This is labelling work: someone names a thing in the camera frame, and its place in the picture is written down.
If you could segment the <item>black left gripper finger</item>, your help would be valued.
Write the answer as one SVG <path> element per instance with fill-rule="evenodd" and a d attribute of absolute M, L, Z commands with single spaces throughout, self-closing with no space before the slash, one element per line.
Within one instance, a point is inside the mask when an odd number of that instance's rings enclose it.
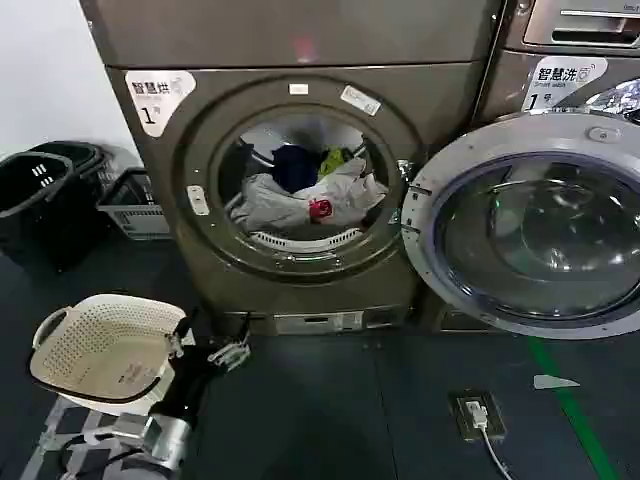
<path fill-rule="evenodd" d="M 242 317 L 239 330 L 235 334 L 211 339 L 211 352 L 207 356 L 209 365 L 224 371 L 232 371 L 250 357 L 250 320 L 251 313 L 247 312 Z"/>
<path fill-rule="evenodd" d="M 184 355 L 183 341 L 191 332 L 191 326 L 195 320 L 196 309 L 186 314 L 178 321 L 175 329 L 168 335 L 168 357 L 181 358 Z"/>

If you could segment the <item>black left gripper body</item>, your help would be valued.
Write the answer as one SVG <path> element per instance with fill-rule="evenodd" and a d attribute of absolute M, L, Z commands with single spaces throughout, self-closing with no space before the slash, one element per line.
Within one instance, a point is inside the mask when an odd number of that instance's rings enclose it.
<path fill-rule="evenodd" d="M 169 359 L 174 376 L 164 397 L 149 410 L 151 416 L 161 415 L 196 426 L 202 399 L 208 384 L 221 375 L 221 368 L 209 357 L 212 350 L 187 346 L 181 357 Z"/>

